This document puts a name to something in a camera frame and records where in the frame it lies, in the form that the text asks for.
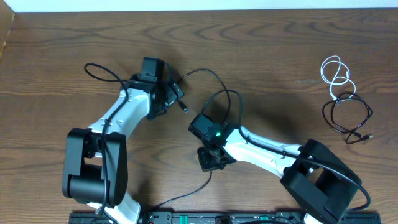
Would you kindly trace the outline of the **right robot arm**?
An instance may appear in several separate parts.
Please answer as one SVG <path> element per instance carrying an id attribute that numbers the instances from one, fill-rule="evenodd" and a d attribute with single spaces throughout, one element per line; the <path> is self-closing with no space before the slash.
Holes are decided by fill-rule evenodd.
<path id="1" fill-rule="evenodd" d="M 215 123 L 203 114 L 188 130 L 203 143 L 197 150 L 202 171 L 243 161 L 278 176 L 305 210 L 304 223 L 339 223 L 362 184 L 342 160 L 312 139 L 303 146 L 284 144 L 237 124 Z"/>

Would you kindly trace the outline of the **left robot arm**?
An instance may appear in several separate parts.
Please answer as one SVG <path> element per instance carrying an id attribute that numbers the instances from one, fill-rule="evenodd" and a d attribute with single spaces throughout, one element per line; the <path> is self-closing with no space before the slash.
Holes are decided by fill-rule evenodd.
<path id="1" fill-rule="evenodd" d="M 120 84 L 119 96 L 99 120 L 68 133 L 62 193 L 112 223 L 138 223 L 141 205 L 127 192 L 127 140 L 142 119 L 166 114 L 184 93 L 172 74 L 163 77 L 172 69 L 161 59 L 144 58 L 141 71 L 127 80 L 102 70 Z"/>

